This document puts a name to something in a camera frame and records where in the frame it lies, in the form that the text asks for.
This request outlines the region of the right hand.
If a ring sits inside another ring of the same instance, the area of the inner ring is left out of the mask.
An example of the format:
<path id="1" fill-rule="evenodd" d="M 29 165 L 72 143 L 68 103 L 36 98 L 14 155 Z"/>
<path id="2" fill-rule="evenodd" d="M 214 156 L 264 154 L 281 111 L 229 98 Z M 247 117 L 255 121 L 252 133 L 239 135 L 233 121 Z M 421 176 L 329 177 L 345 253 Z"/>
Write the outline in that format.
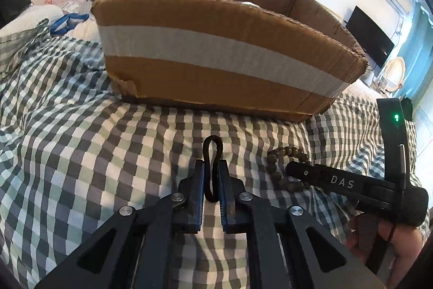
<path id="1" fill-rule="evenodd" d="M 358 240 L 360 235 L 359 226 L 369 218 L 368 214 L 361 214 L 348 223 L 349 230 L 346 233 L 346 246 L 349 251 L 362 263 L 366 262 L 368 254 L 360 250 Z M 386 284 L 387 288 L 396 288 L 407 272 L 414 264 L 424 246 L 423 236 L 416 228 L 408 225 L 397 225 L 391 238 L 391 244 L 396 252 L 393 270 Z"/>

